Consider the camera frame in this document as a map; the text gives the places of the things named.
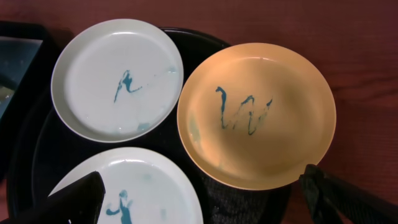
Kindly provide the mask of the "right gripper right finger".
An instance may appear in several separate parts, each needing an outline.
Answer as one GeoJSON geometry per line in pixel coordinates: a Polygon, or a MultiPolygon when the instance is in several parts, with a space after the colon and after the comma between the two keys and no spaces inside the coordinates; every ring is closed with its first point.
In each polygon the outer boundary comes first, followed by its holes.
{"type": "Polygon", "coordinates": [[[299,182],[315,224],[342,223],[343,214],[352,223],[397,224],[397,206],[355,185],[308,164],[299,182]]]}

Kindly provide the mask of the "yellow plate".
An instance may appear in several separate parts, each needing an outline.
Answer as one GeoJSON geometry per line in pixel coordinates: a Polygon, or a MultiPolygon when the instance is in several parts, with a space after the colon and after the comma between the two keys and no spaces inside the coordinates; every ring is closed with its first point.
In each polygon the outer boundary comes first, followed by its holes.
{"type": "Polygon", "coordinates": [[[191,73],[177,109],[180,139],[212,179],[245,190],[295,182],[333,140],[336,106],[321,72],[274,44],[220,50],[191,73]]]}

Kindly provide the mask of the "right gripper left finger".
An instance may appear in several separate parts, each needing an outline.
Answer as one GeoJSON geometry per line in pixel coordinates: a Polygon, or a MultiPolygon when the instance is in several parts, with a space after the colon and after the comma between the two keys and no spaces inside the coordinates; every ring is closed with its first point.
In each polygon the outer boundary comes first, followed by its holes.
{"type": "Polygon", "coordinates": [[[96,224],[105,193],[102,177],[94,171],[55,192],[40,205],[15,218],[7,218],[1,224],[96,224]]]}

